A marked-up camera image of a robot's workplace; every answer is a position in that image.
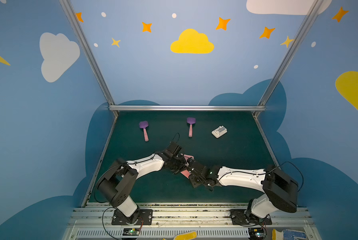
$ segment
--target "purple and pink spatula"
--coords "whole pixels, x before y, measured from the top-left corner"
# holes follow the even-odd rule
[[[190,132],[188,133],[188,137],[192,137],[192,124],[195,124],[196,118],[187,118],[187,123],[190,124]]]
[[[143,128],[144,141],[148,142],[148,135],[147,135],[147,131],[146,131],[146,127],[148,127],[148,122],[147,121],[139,122],[139,127]]]

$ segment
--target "green table surface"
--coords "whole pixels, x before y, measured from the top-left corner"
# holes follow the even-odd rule
[[[193,137],[188,137],[187,117],[196,118]],[[148,142],[139,128],[140,121],[148,121]],[[228,132],[215,138],[211,132],[222,125]],[[136,160],[164,150],[177,132],[181,153],[194,156],[203,165],[260,169],[273,164],[249,112],[120,112],[98,177],[119,157]],[[95,194],[98,201],[105,201],[100,192],[96,190]],[[139,178],[130,196],[135,202],[249,202],[262,194],[237,186],[215,187],[213,192],[202,185],[194,189],[182,174],[173,175],[162,169]],[[92,195],[90,202],[96,202]]]

